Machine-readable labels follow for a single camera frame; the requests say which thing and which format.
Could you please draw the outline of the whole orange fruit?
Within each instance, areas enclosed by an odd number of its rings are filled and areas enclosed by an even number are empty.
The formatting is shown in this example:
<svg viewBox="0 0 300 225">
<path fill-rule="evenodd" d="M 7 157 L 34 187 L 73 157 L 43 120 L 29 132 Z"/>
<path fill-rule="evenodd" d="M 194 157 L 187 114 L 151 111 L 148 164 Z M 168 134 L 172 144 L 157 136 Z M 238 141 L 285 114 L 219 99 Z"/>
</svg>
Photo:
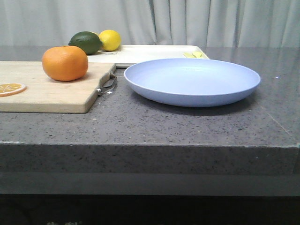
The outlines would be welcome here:
<svg viewBox="0 0 300 225">
<path fill-rule="evenodd" d="M 68 82 L 85 76 L 88 71 L 88 58 L 77 46 L 58 46 L 43 54 L 42 67 L 50 78 Z"/>
</svg>

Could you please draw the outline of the cream white tray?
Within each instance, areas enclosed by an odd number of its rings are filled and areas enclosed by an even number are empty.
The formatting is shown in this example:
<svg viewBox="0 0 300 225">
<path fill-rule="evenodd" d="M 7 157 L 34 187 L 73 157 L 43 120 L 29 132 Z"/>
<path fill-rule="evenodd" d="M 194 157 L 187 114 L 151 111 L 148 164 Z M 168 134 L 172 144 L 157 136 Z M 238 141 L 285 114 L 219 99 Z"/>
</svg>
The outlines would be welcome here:
<svg viewBox="0 0 300 225">
<path fill-rule="evenodd" d="M 202 52 L 202 59 L 209 58 L 194 45 L 121 45 L 116 51 L 98 51 L 94 55 L 89 55 L 88 60 L 96 63 L 114 63 L 118 68 L 127 68 L 143 61 L 186 58 L 183 53 L 192 52 Z"/>
</svg>

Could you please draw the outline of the grey curtain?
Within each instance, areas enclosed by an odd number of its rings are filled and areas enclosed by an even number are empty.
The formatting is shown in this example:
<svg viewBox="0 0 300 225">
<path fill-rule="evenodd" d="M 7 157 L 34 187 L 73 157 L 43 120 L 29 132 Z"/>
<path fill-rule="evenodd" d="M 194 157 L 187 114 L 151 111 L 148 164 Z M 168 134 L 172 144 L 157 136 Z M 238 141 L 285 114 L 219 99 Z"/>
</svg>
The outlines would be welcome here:
<svg viewBox="0 0 300 225">
<path fill-rule="evenodd" d="M 297 0 L 3 0 L 1 45 L 62 45 L 115 30 L 123 44 L 299 47 Z"/>
</svg>

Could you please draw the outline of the yellow lemon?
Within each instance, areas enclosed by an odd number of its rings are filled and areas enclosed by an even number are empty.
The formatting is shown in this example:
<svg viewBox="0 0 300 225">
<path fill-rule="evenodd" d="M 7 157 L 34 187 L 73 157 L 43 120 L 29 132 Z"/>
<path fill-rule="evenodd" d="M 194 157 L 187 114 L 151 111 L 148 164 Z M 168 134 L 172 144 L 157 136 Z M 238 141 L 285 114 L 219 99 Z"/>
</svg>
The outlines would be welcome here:
<svg viewBox="0 0 300 225">
<path fill-rule="evenodd" d="M 121 36 L 115 30 L 104 30 L 98 36 L 105 51 L 115 51 L 121 44 Z"/>
</svg>

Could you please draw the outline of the green lime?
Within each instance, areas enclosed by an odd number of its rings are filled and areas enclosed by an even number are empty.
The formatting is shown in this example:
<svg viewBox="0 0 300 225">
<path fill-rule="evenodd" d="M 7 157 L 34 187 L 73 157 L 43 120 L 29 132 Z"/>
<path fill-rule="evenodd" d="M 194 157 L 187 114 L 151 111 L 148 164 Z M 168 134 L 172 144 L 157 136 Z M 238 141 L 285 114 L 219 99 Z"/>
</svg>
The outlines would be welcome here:
<svg viewBox="0 0 300 225">
<path fill-rule="evenodd" d="M 87 55 L 92 55 L 98 52 L 103 44 L 96 33 L 81 31 L 71 37 L 68 45 L 77 46 Z"/>
</svg>

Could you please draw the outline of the yellow-green peel pieces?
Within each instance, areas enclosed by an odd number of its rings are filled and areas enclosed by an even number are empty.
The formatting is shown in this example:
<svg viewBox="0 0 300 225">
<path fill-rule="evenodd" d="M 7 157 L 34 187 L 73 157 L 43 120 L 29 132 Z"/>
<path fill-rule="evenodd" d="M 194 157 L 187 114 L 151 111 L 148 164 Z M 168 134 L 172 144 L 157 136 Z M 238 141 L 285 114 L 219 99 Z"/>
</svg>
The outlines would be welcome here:
<svg viewBox="0 0 300 225">
<path fill-rule="evenodd" d="M 189 52 L 184 52 L 183 55 L 186 57 L 186 58 L 203 58 L 203 53 L 202 52 L 192 52 L 192 53 L 189 53 Z"/>
</svg>

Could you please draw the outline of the wooden cutting board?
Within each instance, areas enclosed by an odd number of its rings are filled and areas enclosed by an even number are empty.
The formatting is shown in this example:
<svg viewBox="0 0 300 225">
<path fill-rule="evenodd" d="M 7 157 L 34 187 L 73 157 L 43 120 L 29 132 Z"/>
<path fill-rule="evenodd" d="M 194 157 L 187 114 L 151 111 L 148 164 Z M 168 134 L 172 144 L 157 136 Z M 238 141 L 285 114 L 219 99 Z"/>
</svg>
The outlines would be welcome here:
<svg viewBox="0 0 300 225">
<path fill-rule="evenodd" d="M 90 62 L 88 72 L 71 82 L 48 77 L 40 61 L 1 61 L 0 82 L 22 83 L 26 90 L 1 97 L 1 112 L 86 113 L 98 97 L 97 89 L 110 79 L 114 63 Z"/>
</svg>

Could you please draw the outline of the light blue plate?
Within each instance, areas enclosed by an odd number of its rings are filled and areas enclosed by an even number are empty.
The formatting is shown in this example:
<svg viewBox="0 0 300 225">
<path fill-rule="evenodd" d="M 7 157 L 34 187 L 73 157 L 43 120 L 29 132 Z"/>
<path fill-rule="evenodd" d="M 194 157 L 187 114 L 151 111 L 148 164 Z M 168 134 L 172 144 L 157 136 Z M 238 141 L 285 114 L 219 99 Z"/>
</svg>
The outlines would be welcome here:
<svg viewBox="0 0 300 225">
<path fill-rule="evenodd" d="M 261 77 L 242 65 L 205 59 L 159 59 L 128 67 L 124 77 L 139 95 L 167 105 L 213 107 L 248 97 Z"/>
</svg>

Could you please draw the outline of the orange slice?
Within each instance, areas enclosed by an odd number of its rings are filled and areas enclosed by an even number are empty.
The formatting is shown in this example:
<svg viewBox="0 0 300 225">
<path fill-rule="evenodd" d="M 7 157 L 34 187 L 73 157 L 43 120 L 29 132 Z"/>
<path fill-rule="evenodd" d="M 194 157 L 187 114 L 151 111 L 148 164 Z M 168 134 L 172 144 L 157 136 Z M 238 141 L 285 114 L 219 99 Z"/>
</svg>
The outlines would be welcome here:
<svg viewBox="0 0 300 225">
<path fill-rule="evenodd" d="M 0 96 L 7 97 L 25 91 L 27 86 L 22 83 L 3 83 L 0 85 Z"/>
</svg>

